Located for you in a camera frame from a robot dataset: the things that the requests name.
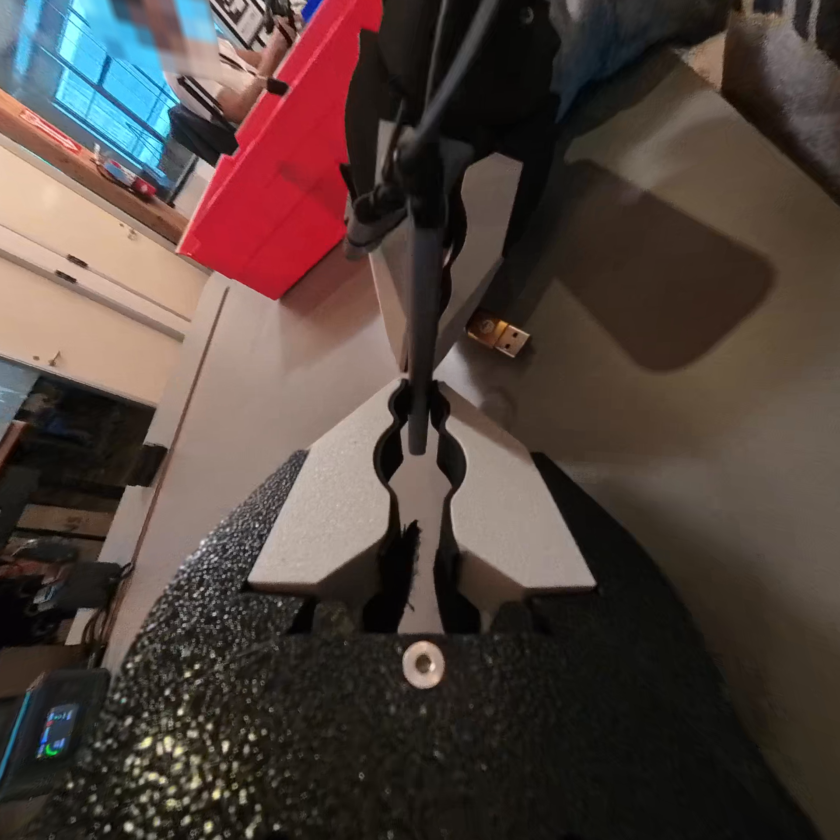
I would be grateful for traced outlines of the dark grey usb hub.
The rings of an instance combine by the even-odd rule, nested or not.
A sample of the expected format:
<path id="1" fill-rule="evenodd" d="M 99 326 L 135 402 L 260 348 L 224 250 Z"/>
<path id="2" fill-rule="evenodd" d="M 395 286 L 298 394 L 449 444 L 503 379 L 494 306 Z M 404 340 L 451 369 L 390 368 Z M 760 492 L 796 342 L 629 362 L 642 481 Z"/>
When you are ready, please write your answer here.
<path id="1" fill-rule="evenodd" d="M 413 216 L 408 225 L 409 301 L 407 379 L 411 405 L 407 417 L 407 445 L 413 456 L 427 449 L 429 408 L 438 334 L 439 307 L 444 271 L 444 232 L 423 227 Z"/>

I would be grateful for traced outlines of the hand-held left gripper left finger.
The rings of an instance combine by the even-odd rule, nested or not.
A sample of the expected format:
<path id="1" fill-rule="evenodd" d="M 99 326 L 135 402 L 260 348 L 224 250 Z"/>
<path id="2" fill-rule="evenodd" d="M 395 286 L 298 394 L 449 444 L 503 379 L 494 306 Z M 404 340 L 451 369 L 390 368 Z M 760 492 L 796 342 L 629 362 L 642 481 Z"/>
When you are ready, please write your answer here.
<path id="1" fill-rule="evenodd" d="M 396 379 L 311 445 L 248 574 L 251 590 L 336 602 L 367 632 L 397 631 L 421 535 L 417 521 L 402 523 L 391 485 L 411 395 Z"/>

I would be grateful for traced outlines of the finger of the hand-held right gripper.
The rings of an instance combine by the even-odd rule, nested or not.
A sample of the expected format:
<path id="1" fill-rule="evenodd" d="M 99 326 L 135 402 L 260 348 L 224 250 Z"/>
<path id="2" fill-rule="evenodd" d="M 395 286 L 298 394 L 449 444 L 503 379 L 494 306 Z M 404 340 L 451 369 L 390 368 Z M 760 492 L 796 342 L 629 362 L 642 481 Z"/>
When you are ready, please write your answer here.
<path id="1" fill-rule="evenodd" d="M 502 262 L 522 163 L 492 154 L 467 167 L 461 183 L 464 243 L 447 264 L 448 304 L 438 322 L 435 365 L 440 365 L 466 329 Z"/>
<path id="2" fill-rule="evenodd" d="M 408 220 L 403 220 L 371 252 L 371 272 L 385 334 L 397 369 L 407 368 Z"/>

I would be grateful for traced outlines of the blue-lit window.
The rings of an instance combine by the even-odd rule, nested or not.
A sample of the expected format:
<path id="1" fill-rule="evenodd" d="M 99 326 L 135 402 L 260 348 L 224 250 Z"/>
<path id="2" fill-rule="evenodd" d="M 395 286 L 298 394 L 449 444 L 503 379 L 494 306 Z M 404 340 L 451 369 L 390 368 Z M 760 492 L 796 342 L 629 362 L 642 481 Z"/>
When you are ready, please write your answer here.
<path id="1" fill-rule="evenodd" d="M 80 2 L 2 2 L 2 90 L 84 147 L 164 182 L 193 155 L 171 135 L 175 95 L 160 71 L 113 58 Z"/>

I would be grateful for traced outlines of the gold usb plug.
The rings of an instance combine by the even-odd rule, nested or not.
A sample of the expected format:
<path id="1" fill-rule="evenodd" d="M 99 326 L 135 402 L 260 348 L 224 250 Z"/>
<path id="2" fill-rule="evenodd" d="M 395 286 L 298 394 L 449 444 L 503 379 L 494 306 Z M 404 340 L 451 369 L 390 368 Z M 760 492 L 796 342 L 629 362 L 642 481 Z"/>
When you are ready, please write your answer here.
<path id="1" fill-rule="evenodd" d="M 466 325 L 467 335 L 483 347 L 516 358 L 528 345 L 530 333 L 485 310 L 477 310 Z"/>

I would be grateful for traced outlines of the white printed tag board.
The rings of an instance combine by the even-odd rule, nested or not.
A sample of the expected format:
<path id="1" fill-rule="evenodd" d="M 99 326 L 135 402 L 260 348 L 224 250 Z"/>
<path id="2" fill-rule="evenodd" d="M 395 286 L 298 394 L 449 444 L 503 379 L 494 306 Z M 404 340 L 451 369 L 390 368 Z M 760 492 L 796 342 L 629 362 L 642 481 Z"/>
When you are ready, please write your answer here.
<path id="1" fill-rule="evenodd" d="M 237 46 L 261 49 L 268 34 L 265 27 L 266 2 L 209 1 L 216 24 Z"/>

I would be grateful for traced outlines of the red plastic bin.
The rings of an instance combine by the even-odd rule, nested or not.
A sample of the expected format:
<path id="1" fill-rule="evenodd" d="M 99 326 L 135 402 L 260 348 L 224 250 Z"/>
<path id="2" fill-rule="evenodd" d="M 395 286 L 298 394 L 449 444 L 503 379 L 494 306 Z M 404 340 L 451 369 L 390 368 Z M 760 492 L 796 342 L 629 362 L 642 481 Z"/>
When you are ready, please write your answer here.
<path id="1" fill-rule="evenodd" d="M 349 194 L 344 110 L 361 37 L 382 21 L 379 1 L 321 2 L 222 155 L 177 246 L 192 259 L 276 301 L 343 238 Z"/>

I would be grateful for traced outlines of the white hinged door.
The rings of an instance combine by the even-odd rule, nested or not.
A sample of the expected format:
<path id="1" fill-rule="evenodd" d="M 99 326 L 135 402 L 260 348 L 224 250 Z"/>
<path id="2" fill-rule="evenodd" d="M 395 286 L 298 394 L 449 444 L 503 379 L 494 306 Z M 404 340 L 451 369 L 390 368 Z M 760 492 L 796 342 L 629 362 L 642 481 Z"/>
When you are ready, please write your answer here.
<path id="1" fill-rule="evenodd" d="M 22 146 L 2 141 L 1 223 L 39 245 L 191 319 L 206 269 L 172 242 L 73 182 Z"/>

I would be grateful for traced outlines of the glass partition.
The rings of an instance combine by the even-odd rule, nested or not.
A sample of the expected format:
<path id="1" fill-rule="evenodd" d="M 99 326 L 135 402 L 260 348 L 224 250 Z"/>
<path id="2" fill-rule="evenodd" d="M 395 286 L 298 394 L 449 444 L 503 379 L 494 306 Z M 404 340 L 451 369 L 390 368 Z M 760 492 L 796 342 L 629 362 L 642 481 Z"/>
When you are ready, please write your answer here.
<path id="1" fill-rule="evenodd" d="M 2 431 L 24 424 L 7 464 L 38 478 L 29 501 L 115 512 L 154 409 L 7 360 L 1 385 Z"/>

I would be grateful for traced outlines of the person's right forearm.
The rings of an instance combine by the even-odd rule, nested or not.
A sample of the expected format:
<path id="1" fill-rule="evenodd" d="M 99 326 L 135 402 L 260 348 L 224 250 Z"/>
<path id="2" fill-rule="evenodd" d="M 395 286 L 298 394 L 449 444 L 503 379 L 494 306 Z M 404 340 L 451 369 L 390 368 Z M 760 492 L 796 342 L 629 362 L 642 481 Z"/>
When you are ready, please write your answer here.
<path id="1" fill-rule="evenodd" d="M 578 94 L 659 47 L 698 57 L 723 36 L 721 95 L 839 196 L 839 2 L 551 2 L 560 36 L 552 90 L 560 114 Z"/>

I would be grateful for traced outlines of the small black box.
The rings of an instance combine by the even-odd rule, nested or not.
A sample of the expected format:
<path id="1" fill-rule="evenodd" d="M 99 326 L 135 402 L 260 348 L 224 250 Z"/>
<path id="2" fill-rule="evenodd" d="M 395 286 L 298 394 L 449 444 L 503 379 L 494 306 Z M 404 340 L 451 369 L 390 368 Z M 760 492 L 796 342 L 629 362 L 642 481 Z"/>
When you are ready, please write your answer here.
<path id="1" fill-rule="evenodd" d="M 125 486 L 152 487 L 168 454 L 168 447 L 162 444 L 144 443 L 132 462 Z"/>

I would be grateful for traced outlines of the red wall sign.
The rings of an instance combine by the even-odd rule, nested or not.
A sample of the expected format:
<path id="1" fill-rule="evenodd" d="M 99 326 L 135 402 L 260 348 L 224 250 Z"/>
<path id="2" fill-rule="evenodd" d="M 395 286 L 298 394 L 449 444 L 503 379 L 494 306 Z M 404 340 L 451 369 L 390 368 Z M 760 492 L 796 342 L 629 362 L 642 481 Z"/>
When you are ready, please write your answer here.
<path id="1" fill-rule="evenodd" d="M 79 154 L 81 152 L 81 145 L 73 140 L 69 135 L 61 132 L 56 126 L 43 119 L 36 112 L 28 108 L 22 108 L 18 114 L 18 119 L 22 123 L 26 123 L 30 128 L 49 138 L 62 149 L 70 154 Z"/>

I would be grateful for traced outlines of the black device with colour screen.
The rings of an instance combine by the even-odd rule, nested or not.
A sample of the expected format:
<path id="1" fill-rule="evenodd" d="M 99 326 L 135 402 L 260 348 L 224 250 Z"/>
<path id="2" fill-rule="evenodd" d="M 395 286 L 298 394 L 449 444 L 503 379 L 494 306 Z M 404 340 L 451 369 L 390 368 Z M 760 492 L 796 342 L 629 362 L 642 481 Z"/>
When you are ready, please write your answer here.
<path id="1" fill-rule="evenodd" d="M 1 802 L 44 795 L 91 739 L 111 675 L 105 668 L 45 672 L 2 710 Z"/>

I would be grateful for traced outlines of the wooden beam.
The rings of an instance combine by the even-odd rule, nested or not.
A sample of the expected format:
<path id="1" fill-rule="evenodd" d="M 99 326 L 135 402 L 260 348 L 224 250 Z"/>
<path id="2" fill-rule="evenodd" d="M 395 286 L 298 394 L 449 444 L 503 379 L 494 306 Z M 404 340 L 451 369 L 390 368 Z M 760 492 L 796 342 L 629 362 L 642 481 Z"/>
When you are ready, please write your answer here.
<path id="1" fill-rule="evenodd" d="M 18 114 L 23 108 L 26 106 L 20 101 L 1 91 L 1 135 L 5 148 L 32 162 L 40 161 L 51 175 L 61 175 L 71 185 L 88 190 L 170 244 L 179 243 L 186 228 L 183 215 L 159 198 L 136 193 L 115 180 L 85 147 L 81 146 L 79 154 L 70 154 L 21 122 Z"/>

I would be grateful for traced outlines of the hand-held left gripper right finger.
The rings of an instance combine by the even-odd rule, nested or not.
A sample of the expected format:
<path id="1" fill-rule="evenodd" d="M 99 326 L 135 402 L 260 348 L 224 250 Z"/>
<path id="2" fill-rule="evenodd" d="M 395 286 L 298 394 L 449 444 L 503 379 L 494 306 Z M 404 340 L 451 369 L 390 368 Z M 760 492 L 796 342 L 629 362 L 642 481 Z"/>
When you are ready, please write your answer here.
<path id="1" fill-rule="evenodd" d="M 509 603 L 593 592 L 596 581 L 524 444 L 436 382 L 436 465 L 450 488 L 434 562 L 445 632 L 480 632 Z"/>

